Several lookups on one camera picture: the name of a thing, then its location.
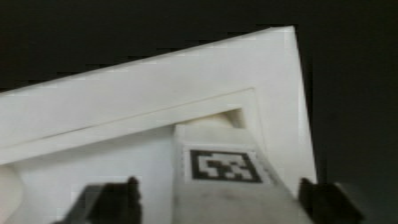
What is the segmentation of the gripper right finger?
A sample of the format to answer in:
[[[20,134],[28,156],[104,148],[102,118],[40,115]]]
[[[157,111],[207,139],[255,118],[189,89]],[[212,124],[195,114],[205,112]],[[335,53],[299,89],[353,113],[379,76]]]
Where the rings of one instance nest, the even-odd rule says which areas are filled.
[[[363,213],[335,183],[301,178],[298,202],[314,224],[362,224]]]

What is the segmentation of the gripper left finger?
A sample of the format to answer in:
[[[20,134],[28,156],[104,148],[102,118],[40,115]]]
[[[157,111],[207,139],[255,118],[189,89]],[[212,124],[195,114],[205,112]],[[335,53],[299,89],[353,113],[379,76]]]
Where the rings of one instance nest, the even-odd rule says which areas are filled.
[[[88,185],[65,217],[52,224],[141,224],[138,180]]]

